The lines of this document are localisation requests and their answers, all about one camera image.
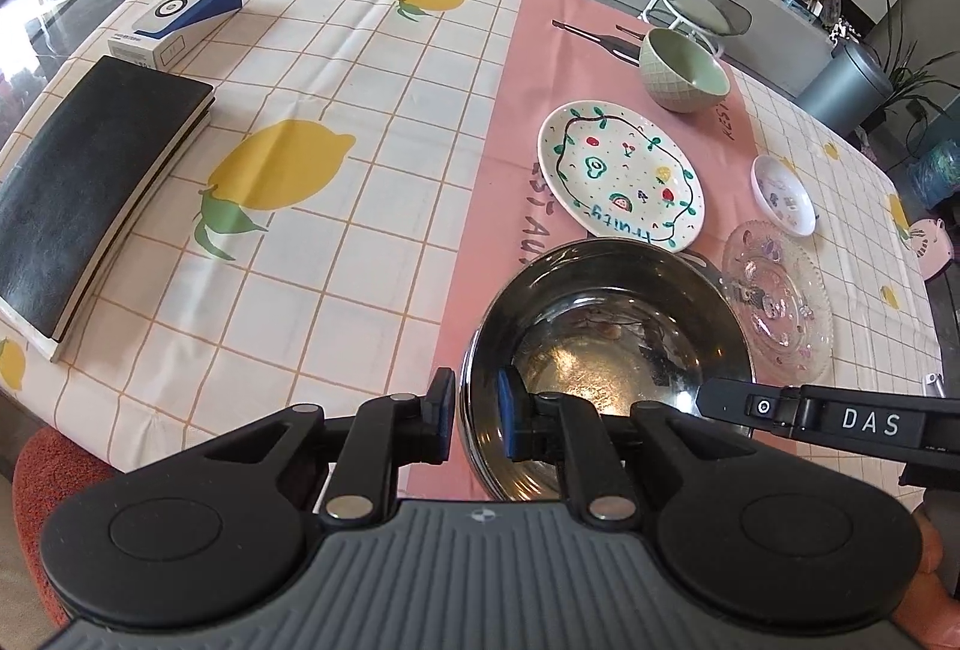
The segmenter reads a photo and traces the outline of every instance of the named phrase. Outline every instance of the metal bowl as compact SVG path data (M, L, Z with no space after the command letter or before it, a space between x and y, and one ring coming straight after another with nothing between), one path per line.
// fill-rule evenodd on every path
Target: metal bowl
M616 238L541 255L493 301L461 373L470 462L494 497L515 501L556 498L559 486L552 466L504 455L494 380L509 364L530 393L581 396L608 415L640 400L697 414L705 379L754 378L723 295L676 255Z

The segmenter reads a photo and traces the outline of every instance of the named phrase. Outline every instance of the table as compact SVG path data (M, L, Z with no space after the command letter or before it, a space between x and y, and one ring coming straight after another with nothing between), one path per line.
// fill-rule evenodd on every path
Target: table
M0 150L0 178L112 30L157 1L126 1L71 57ZM734 89L721 106L669 114L633 66L554 25L627 42L645 29L589 0L244 1L176 65L216 88L210 126L136 223L64 360L45 362L0 322L0 339L26 351L21 388L9 390L122 471L290 403L348 415L378 394L422 393L435 366L459 369L512 273L584 237L549 196L535 153L544 116L578 98L634 108L685 150L707 196L691 248L717 265L728 233L760 218L752 158L793 164L820 216L802 244L834 312L821 381L920 394L923 374L940 370L893 184L749 76L728 68ZM340 161L328 183L285 207L245 209L265 230L198 231L200 191L224 158L290 119L328 129L323 154ZM805 444L797 454L919 500L896 485L894 463ZM482 497L459 445L450 463L415 466L401 486Z

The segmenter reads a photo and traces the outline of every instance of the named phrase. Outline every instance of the black notebook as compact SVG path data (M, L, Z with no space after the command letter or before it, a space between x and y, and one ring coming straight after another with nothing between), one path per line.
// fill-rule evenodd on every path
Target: black notebook
M48 359L211 102L202 81L102 57L0 184L0 313Z

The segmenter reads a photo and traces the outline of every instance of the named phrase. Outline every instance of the blue and white box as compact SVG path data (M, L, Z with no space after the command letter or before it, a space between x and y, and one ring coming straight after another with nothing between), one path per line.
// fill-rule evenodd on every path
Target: blue and white box
M243 7L243 0L161 0L107 40L110 54L155 71L169 71Z

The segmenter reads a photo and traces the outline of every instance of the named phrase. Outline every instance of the trash can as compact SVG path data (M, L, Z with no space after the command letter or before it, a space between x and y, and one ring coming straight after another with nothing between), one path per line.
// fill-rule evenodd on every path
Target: trash can
M893 92L870 49L847 42L833 50L832 60L800 93L797 105L847 138Z

